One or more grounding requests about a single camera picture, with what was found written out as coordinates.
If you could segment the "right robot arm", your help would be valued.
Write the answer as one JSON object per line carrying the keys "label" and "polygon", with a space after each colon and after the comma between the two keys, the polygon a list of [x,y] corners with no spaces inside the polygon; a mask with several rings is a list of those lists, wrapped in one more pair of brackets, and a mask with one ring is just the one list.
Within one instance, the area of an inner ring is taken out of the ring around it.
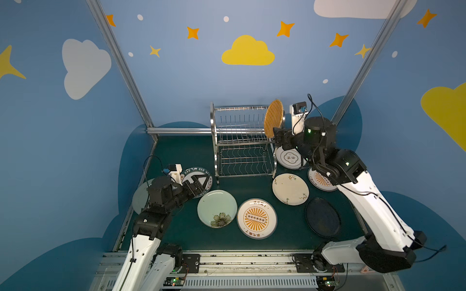
{"label": "right robot arm", "polygon": [[284,150],[296,149],[313,170],[348,198],[370,228],[358,239],[330,241],[319,247],[313,253],[317,270],[351,263],[385,274],[413,266],[415,250],[424,246],[427,237],[400,218],[356,153],[337,147],[335,124],[322,116],[311,117],[303,122],[300,133],[283,129],[280,122],[266,125],[265,132]]}

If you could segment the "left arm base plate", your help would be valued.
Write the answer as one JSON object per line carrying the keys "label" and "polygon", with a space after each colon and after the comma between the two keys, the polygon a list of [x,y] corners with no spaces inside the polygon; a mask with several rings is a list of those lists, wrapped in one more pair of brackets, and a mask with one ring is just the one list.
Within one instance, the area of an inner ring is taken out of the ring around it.
{"label": "left arm base plate", "polygon": [[175,274],[197,274],[200,269],[200,254],[187,253],[183,255],[181,264],[174,269]]}

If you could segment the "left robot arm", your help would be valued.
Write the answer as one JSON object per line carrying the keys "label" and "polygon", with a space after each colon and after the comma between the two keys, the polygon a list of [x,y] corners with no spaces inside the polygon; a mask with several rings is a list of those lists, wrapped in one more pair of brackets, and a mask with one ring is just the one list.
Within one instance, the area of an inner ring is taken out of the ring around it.
{"label": "left robot arm", "polygon": [[114,291],[159,291],[170,273],[182,266],[182,248],[162,244],[172,212],[205,191],[206,183],[177,183],[170,176],[155,178],[148,188],[147,208],[133,224],[131,243]]}

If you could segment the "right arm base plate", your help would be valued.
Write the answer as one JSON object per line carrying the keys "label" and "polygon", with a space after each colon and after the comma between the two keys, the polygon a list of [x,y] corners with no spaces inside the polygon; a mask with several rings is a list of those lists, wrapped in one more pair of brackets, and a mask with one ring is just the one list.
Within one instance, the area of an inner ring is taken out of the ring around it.
{"label": "right arm base plate", "polygon": [[292,254],[292,261],[298,273],[344,273],[343,264],[331,265],[321,255],[312,253]]}

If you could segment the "plain pale green plate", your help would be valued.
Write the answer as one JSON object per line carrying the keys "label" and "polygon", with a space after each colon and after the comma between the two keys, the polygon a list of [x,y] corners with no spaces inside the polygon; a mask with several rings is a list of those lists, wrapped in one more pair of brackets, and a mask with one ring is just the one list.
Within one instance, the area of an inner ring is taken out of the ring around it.
{"label": "plain pale green plate", "polygon": [[149,198],[148,187],[152,184],[152,182],[153,179],[150,179],[148,182],[144,182],[135,191],[132,199],[132,207],[136,214],[140,214],[141,211],[146,207]]}

